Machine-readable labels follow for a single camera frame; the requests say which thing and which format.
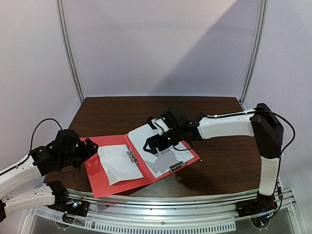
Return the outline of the large white paper sheet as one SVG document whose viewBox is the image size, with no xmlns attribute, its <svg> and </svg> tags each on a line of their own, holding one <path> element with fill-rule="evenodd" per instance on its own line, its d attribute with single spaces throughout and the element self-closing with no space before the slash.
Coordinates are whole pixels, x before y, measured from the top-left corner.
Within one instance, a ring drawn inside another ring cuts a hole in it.
<svg viewBox="0 0 312 234">
<path fill-rule="evenodd" d="M 194 158 L 194 155 L 190 151 L 185 150 L 186 147 L 181 142 L 176 146 L 178 150 L 175 150 L 171 146 L 164 151 L 159 151 L 155 155 L 144 151 L 143 146 L 146 140 L 157 134 L 158 131 L 153 130 L 148 124 L 142 125 L 128 133 L 129 140 L 155 178 L 169 172 L 171 166 Z"/>
</svg>

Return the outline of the metal spine folder clip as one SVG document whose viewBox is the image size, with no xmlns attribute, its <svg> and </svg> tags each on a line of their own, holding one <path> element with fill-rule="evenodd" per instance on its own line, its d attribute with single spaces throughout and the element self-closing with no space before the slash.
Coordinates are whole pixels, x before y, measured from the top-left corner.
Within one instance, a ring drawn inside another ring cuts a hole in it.
<svg viewBox="0 0 312 234">
<path fill-rule="evenodd" d="M 135 156 L 135 154 L 133 153 L 132 149 L 128 149 L 128 151 L 126 152 L 128 157 L 129 157 L 129 160 L 134 163 L 135 165 L 138 165 L 138 160 Z"/>
</svg>

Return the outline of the red file folder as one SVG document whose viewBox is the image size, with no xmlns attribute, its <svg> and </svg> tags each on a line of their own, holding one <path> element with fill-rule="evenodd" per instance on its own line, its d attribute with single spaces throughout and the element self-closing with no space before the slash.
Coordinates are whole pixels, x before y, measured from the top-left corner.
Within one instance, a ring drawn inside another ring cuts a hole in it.
<svg viewBox="0 0 312 234">
<path fill-rule="evenodd" d="M 145 164 L 144 160 L 141 158 L 133 144 L 128 138 L 128 134 L 125 135 L 110 135 L 110 136 L 95 136 L 90 138 L 94 143 L 101 146 L 110 146 L 110 145 L 122 145 L 125 144 L 128 149 L 132 149 L 133 153 L 135 154 L 138 160 L 138 168 L 143 174 L 143 178 L 135 179 L 135 180 L 128 180 L 118 182 L 115 185 L 110 186 L 108 177 L 101 165 L 99 160 L 98 154 L 96 153 L 92 156 L 89 160 L 85 162 L 85 167 L 88 175 L 89 182 L 91 184 L 92 192 L 95 198 L 101 198 L 108 195 L 118 194 L 127 190 L 131 190 L 134 188 L 139 188 L 142 186 L 150 185 L 155 183 L 170 174 L 177 172 L 185 168 L 186 166 L 191 165 L 192 163 L 198 161 L 200 157 L 195 153 L 194 150 L 190 149 L 190 153 L 194 155 L 194 158 L 188 161 L 188 165 L 174 171 L 173 173 L 165 173 L 164 175 L 155 178 L 151 171 L 149 170 L 148 166 Z M 186 148 L 189 148 L 186 142 L 181 142 Z"/>
</svg>

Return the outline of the small white paper sheet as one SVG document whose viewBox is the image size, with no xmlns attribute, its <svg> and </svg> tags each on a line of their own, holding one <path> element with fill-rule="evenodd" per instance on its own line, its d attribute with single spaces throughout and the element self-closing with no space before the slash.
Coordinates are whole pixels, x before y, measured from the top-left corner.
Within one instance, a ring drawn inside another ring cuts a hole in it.
<svg viewBox="0 0 312 234">
<path fill-rule="evenodd" d="M 122 181 L 143 178 L 136 163 L 130 159 L 130 151 L 125 144 L 101 146 L 97 154 L 110 186 Z"/>
</svg>

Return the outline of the metal bottom folder clip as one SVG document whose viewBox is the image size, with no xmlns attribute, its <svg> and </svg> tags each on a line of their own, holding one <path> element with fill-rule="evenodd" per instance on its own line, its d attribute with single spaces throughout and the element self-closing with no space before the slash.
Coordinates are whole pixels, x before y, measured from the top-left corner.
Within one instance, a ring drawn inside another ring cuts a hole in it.
<svg viewBox="0 0 312 234">
<path fill-rule="evenodd" d="M 179 163 L 176 163 L 176 164 L 169 167 L 169 173 L 173 173 L 174 171 L 176 171 L 176 170 L 178 170 L 178 169 L 180 169 L 186 165 L 188 165 L 187 161 L 186 162 L 181 161 Z"/>
</svg>

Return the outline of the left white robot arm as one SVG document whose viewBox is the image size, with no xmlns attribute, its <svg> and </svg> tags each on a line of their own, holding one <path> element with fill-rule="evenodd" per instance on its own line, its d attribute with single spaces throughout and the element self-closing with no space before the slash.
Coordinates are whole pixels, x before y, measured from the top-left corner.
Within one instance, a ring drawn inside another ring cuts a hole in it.
<svg viewBox="0 0 312 234">
<path fill-rule="evenodd" d="M 69 215 L 85 217 L 90 203 L 83 198 L 71 199 L 67 189 L 59 181 L 48 182 L 38 188 L 13 194 L 17 187 L 50 172 L 61 172 L 63 168 L 81 165 L 98 152 L 98 145 L 89 138 L 58 143 L 56 140 L 46 146 L 32 149 L 28 155 L 0 173 L 0 219 L 23 210 L 48 206 L 63 212 L 63 220 L 71 222 Z"/>
</svg>

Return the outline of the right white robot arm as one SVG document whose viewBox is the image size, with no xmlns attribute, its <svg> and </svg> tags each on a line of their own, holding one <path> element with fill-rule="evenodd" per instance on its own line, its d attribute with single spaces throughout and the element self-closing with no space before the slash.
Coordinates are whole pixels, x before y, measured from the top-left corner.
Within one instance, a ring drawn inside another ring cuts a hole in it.
<svg viewBox="0 0 312 234">
<path fill-rule="evenodd" d="M 143 150 L 154 155 L 182 141 L 191 144 L 216 137 L 254 137 L 261 158 L 261 173 L 260 196 L 253 200 L 252 208 L 261 213 L 270 206 L 269 196 L 274 193 L 279 173 L 284 128 L 266 104 L 224 115 L 202 113 L 194 119 L 188 119 L 174 107 L 158 118 L 149 117 L 147 123 L 158 133 L 146 139 Z"/>
</svg>

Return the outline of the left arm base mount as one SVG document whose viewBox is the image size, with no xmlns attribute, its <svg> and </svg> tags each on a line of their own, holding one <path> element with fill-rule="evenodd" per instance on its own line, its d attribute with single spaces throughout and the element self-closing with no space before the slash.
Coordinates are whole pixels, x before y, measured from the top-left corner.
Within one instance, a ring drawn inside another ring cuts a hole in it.
<svg viewBox="0 0 312 234">
<path fill-rule="evenodd" d="M 59 181 L 48 182 L 47 186 L 52 190 L 55 202 L 47 207 L 63 212 L 62 221 L 73 224 L 75 216 L 86 217 L 89 211 L 90 202 L 84 200 L 82 196 L 70 198 L 69 192 Z"/>
</svg>

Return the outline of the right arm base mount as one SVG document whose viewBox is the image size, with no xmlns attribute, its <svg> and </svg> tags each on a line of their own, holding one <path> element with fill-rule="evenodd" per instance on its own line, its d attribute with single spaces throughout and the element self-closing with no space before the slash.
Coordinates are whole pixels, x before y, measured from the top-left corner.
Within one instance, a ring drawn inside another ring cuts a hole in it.
<svg viewBox="0 0 312 234">
<path fill-rule="evenodd" d="M 256 229 L 265 229 L 269 226 L 273 217 L 279 212 L 282 206 L 283 194 L 280 189 L 277 190 L 279 205 L 275 195 L 261 195 L 257 193 L 256 198 L 237 202 L 235 210 L 238 217 L 250 217 L 251 224 Z"/>
</svg>

